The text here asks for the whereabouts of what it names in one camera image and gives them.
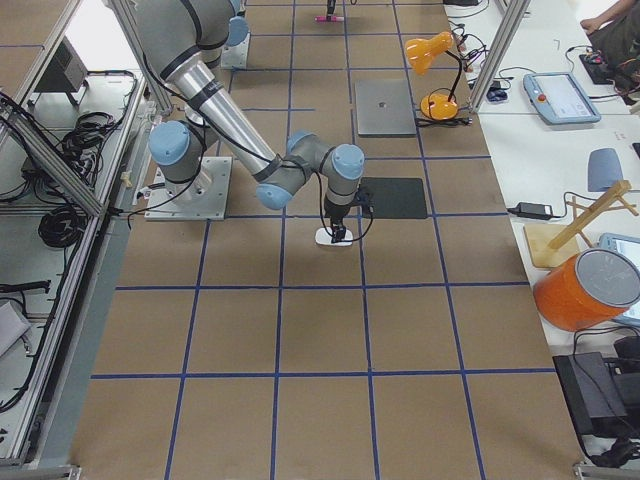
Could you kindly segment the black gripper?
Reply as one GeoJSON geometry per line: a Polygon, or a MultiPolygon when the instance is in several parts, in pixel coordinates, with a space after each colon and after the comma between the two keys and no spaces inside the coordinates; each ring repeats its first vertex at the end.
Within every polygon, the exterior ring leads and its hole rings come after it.
{"type": "Polygon", "coordinates": [[[359,206],[365,218],[372,216],[374,205],[373,197],[374,195],[369,189],[358,189],[353,197],[347,199],[340,198],[339,203],[330,196],[330,193],[324,195],[324,216],[330,219],[331,242],[342,242],[345,239],[347,233],[346,227],[337,224],[343,222],[343,219],[349,214],[352,207],[359,206]]]}

